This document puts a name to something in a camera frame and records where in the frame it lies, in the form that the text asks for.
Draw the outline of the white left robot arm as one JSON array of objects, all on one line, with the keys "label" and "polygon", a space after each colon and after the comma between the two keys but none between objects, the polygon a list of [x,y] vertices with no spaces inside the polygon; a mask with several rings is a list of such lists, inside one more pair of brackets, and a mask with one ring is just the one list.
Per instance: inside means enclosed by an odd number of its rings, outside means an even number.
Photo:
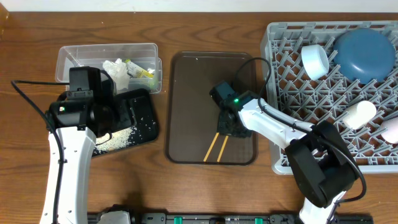
[{"label": "white left robot arm", "polygon": [[145,90],[118,95],[65,91],[51,103],[50,170],[41,223],[87,223],[91,157],[97,138],[134,125],[132,101]]}]

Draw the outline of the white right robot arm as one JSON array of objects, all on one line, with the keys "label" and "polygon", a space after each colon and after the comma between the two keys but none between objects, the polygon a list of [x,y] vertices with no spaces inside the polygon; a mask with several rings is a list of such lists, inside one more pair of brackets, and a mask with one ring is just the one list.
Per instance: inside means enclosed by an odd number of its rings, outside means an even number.
[{"label": "white right robot arm", "polygon": [[213,93],[220,108],[218,130],[246,138],[256,132],[285,151],[296,184],[305,197],[299,223],[331,223],[337,206],[364,177],[337,129],[329,122],[298,121],[269,106],[251,91]]}]

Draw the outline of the white cup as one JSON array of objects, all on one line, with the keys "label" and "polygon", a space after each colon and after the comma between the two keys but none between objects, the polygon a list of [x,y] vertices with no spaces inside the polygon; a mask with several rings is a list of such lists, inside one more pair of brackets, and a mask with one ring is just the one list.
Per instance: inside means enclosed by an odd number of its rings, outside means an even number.
[{"label": "white cup", "polygon": [[377,113],[376,106],[370,101],[360,101],[345,110],[343,123],[347,128],[359,129],[367,124]]}]

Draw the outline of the yellow snack wrapper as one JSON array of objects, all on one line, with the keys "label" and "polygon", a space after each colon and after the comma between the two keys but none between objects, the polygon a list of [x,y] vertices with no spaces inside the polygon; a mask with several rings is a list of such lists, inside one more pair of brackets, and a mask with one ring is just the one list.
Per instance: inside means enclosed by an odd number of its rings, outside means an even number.
[{"label": "yellow snack wrapper", "polygon": [[125,60],[124,63],[126,64],[127,74],[130,76],[130,78],[141,80],[151,88],[155,86],[157,81],[155,80],[154,69],[144,69],[132,62],[130,59]]}]

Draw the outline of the leftover rice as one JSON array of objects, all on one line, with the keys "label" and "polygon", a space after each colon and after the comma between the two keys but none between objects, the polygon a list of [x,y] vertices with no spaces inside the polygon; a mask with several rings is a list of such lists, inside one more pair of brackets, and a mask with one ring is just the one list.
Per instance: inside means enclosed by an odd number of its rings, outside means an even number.
[{"label": "leftover rice", "polygon": [[93,150],[93,157],[146,144],[157,139],[158,135],[157,121],[154,118],[141,118],[133,127],[98,138]]}]

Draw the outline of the wooden chopstick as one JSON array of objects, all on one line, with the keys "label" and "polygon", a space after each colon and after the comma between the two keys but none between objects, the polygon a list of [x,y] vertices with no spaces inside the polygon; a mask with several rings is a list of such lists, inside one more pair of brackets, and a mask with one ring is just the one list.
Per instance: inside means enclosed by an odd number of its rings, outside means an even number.
[{"label": "wooden chopstick", "polygon": [[222,144],[220,152],[218,154],[217,162],[221,161],[222,155],[224,153],[224,149],[226,147],[226,143],[228,142],[228,138],[229,138],[229,136],[225,136],[225,138],[224,138],[223,144]]},{"label": "wooden chopstick", "polygon": [[212,140],[212,142],[211,142],[211,144],[210,144],[210,146],[209,146],[209,148],[208,148],[208,150],[207,150],[207,152],[206,152],[206,155],[205,155],[205,157],[203,159],[203,162],[206,162],[208,160],[208,157],[211,154],[211,151],[212,151],[212,149],[213,149],[213,147],[214,147],[214,145],[215,145],[215,143],[216,143],[216,141],[218,139],[218,136],[219,136],[219,133],[216,133],[214,138],[213,138],[213,140]]}]

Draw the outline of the dark blue plate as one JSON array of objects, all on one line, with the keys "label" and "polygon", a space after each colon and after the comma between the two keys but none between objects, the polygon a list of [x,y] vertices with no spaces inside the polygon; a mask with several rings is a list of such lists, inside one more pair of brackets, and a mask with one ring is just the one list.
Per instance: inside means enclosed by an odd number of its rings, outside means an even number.
[{"label": "dark blue plate", "polygon": [[333,49],[333,61],[351,81],[367,84],[383,81],[394,68],[396,50],[391,41],[376,30],[360,28],[341,35]]}]

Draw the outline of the light blue bowl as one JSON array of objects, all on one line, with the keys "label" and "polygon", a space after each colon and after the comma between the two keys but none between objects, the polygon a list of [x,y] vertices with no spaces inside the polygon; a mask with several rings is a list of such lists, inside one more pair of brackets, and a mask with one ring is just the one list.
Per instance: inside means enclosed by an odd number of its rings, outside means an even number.
[{"label": "light blue bowl", "polygon": [[302,47],[301,58],[305,72],[311,80],[318,80],[329,71],[329,61],[321,45]]}]

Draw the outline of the white paper napkin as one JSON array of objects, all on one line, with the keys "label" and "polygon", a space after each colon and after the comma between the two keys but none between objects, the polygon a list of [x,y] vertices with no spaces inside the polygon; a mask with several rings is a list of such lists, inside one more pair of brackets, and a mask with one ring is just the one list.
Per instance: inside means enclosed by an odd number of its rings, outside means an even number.
[{"label": "white paper napkin", "polygon": [[120,58],[115,62],[105,60],[103,68],[116,84],[117,91],[127,89],[129,85],[130,76],[127,72],[127,65]]}]

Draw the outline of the pink cup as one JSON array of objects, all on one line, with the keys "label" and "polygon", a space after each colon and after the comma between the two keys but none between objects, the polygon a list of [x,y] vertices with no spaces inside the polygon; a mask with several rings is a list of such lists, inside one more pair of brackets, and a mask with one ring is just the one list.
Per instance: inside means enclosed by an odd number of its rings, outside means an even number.
[{"label": "pink cup", "polygon": [[383,139],[391,144],[398,142],[398,117],[384,121],[381,128],[385,131],[381,134]]}]

